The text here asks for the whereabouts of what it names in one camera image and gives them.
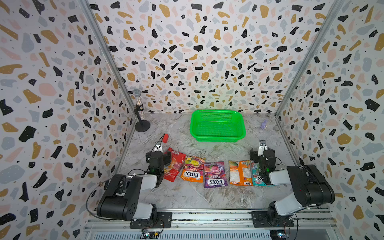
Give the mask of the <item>red fruit candy bag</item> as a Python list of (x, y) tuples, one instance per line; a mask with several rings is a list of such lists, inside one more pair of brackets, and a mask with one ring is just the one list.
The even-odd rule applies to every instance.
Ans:
[(172, 148), (167, 149), (167, 154), (170, 155), (170, 163), (164, 166), (164, 179), (170, 182), (174, 182), (179, 172), (182, 170), (185, 164), (186, 155)]

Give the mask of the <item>teal Fox's mint candy bag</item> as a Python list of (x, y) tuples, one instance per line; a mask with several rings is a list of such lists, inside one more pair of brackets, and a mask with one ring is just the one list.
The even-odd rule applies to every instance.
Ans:
[(259, 173), (260, 166), (259, 163), (252, 163), (251, 165), (252, 175), (253, 175), (253, 186), (259, 187), (271, 187), (271, 181), (269, 179), (270, 168), (266, 167), (262, 169), (263, 175)]

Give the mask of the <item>orange candy bag back side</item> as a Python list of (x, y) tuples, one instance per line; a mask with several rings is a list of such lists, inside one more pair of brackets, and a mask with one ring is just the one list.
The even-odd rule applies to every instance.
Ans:
[(251, 161), (229, 161), (230, 184), (253, 186)]

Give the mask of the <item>orange Fox's fruits candy bag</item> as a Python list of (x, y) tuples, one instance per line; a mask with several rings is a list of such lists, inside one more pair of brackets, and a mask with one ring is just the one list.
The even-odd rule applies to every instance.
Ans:
[(186, 156), (181, 178), (188, 182), (203, 183), (204, 163), (203, 158)]

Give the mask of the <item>purple Fox's berries candy bag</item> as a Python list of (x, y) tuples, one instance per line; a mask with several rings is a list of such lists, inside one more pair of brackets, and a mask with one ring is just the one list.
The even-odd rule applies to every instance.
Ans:
[(223, 161), (204, 164), (204, 188), (227, 187), (225, 164)]

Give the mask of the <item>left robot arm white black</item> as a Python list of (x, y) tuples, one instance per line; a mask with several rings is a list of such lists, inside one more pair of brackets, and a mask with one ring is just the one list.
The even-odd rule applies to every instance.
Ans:
[(172, 153), (167, 150), (146, 154), (149, 168), (143, 174), (116, 174), (110, 180), (98, 206), (97, 217), (123, 221), (144, 221), (154, 224), (158, 210), (154, 204), (140, 203), (141, 192), (158, 188), (164, 179), (165, 165), (171, 162)]

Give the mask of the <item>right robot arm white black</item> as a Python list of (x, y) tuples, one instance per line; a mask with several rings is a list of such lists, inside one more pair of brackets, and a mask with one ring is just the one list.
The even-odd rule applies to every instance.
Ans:
[(260, 146), (250, 150), (250, 160), (259, 165), (258, 176), (266, 186), (290, 185), (293, 192), (287, 197), (272, 202), (267, 210), (267, 219), (274, 221), (291, 217), (307, 207), (332, 204), (335, 192), (315, 165), (287, 166), (276, 169), (275, 151)]

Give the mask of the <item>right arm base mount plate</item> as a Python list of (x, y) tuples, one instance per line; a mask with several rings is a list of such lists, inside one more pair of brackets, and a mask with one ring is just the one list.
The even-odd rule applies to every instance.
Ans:
[(251, 212), (251, 219), (254, 228), (291, 228), (294, 226), (291, 216), (280, 216), (268, 211), (253, 211)]

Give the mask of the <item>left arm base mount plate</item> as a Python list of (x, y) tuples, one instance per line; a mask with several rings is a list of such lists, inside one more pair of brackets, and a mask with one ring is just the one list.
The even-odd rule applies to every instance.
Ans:
[(134, 219), (130, 222), (130, 229), (170, 229), (172, 212), (157, 212), (149, 219)]

